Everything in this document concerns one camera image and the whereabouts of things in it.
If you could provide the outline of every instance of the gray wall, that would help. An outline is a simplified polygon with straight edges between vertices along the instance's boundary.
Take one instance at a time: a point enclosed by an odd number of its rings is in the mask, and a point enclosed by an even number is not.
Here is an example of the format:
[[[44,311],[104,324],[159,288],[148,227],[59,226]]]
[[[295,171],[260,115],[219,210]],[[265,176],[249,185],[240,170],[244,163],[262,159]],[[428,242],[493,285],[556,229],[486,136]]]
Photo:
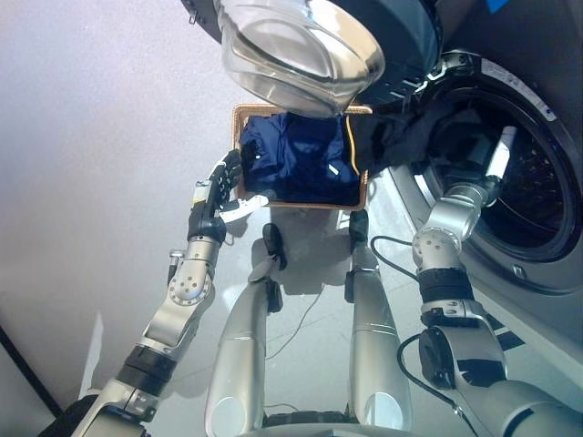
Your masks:
[[[53,414],[0,346],[0,435],[33,437],[53,420]]]

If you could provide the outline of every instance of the black joint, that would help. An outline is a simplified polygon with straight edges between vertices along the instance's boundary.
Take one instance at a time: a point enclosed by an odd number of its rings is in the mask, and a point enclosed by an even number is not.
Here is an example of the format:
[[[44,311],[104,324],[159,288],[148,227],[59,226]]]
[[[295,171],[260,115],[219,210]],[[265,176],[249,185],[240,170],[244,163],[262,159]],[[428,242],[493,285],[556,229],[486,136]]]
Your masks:
[[[280,284],[272,279],[266,279],[265,289],[267,291],[267,311],[280,312],[281,308],[283,308]]]
[[[196,204],[189,217],[189,235],[188,240],[193,237],[203,236],[215,239],[222,244],[227,238],[227,227],[222,218],[205,217],[205,205]]]
[[[447,338],[439,329],[430,328],[421,333],[419,359],[423,376],[436,388],[455,388],[454,358]]]
[[[348,303],[354,303],[354,271],[346,272],[346,280],[344,281],[344,300]]]
[[[474,300],[474,292],[462,269],[428,269],[417,276],[423,303],[434,300]]]
[[[159,396],[172,378],[176,364],[158,351],[136,346],[119,371],[118,381]]]

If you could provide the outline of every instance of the white label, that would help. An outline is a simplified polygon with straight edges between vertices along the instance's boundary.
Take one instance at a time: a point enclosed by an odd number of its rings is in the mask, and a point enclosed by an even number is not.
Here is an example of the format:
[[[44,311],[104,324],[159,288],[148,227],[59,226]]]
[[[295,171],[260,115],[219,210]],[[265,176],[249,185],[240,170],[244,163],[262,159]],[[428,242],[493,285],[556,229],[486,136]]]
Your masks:
[[[555,113],[551,111],[550,107],[548,107],[539,96],[537,96],[537,93],[503,67],[482,58],[482,74],[493,77],[515,89],[526,100],[532,103],[547,121],[555,121],[557,119]]]
[[[328,164],[328,169],[336,176],[338,176],[338,173],[340,173],[338,168],[334,167],[332,164]]]

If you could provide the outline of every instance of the dark cloth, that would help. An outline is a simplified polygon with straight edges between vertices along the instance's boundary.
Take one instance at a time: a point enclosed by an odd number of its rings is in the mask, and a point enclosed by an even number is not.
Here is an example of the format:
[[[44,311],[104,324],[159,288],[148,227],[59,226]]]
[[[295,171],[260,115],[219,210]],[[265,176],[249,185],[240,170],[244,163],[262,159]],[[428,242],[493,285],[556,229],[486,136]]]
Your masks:
[[[423,160],[435,125],[454,111],[453,105],[440,101],[403,114],[347,116],[356,146],[356,167],[368,169],[373,176],[388,167]]]
[[[278,200],[292,203],[357,205],[360,177],[342,122],[291,113],[250,117],[240,136],[245,188],[273,189]]]

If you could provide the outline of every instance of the black cable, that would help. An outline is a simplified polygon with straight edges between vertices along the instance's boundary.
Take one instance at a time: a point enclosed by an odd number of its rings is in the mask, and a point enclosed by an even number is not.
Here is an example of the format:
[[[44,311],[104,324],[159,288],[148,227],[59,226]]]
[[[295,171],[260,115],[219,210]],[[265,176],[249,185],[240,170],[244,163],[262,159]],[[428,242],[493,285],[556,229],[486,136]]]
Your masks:
[[[402,268],[401,266],[398,266],[397,264],[389,261],[387,258],[385,258],[383,255],[381,255],[379,253],[379,251],[376,249],[374,243],[376,242],[376,240],[378,239],[386,239],[388,241],[392,241],[394,243],[399,243],[399,244],[403,244],[405,246],[412,246],[412,244],[408,241],[403,241],[401,239],[395,239],[393,237],[387,237],[386,235],[377,235],[376,237],[373,237],[373,239],[371,239],[371,250],[373,251],[373,254],[376,258],[380,259],[382,262],[384,262],[386,265],[392,267],[393,269],[400,271],[401,273],[403,273],[404,275],[408,276],[409,278],[411,278],[412,280],[419,282],[419,279],[417,279],[417,277],[411,273],[410,271]]]
[[[471,430],[472,434],[474,434],[476,437],[478,437],[476,430],[472,426],[472,423],[469,421],[467,416],[465,416],[465,413],[462,411],[460,406],[455,403],[455,401],[453,399],[448,398],[443,393],[440,393],[439,391],[437,391],[433,387],[430,387],[429,385],[425,384],[423,381],[415,378],[415,376],[413,376],[413,374],[410,371],[408,371],[407,368],[404,366],[404,363],[403,363],[404,348],[406,348],[409,344],[411,344],[415,340],[419,340],[419,337],[421,337],[421,334],[415,334],[415,335],[409,337],[407,340],[403,341],[401,343],[401,345],[399,346],[399,349],[397,349],[397,364],[399,365],[399,369],[401,369],[401,372],[404,374],[404,376],[406,376],[412,383],[421,387],[423,390],[428,391],[429,393],[433,394],[436,398],[439,398],[441,401],[445,402],[447,405],[452,407],[452,409],[454,410],[454,414],[456,416],[461,417],[462,420],[465,422],[465,424]]]

